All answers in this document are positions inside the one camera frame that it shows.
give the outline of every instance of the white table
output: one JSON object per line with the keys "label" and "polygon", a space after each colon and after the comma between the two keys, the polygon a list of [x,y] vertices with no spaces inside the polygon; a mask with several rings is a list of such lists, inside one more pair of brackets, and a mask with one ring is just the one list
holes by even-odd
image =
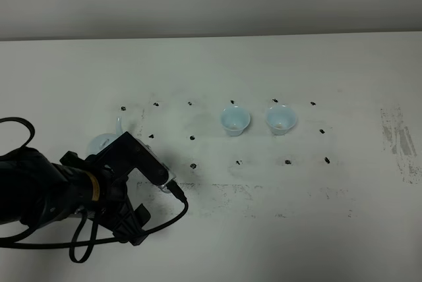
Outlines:
{"label": "white table", "polygon": [[[422,33],[3,42],[0,68],[0,115],[30,120],[48,159],[84,157],[124,105],[123,128],[191,205],[140,246],[97,246],[81,265],[67,250],[0,250],[2,281],[422,279]],[[264,122],[272,99],[298,114],[285,136]],[[235,138],[219,124],[230,100],[252,116]],[[3,153],[24,129],[1,125]],[[139,174],[129,188],[149,227],[182,208]],[[77,224],[30,240],[68,241]]]}

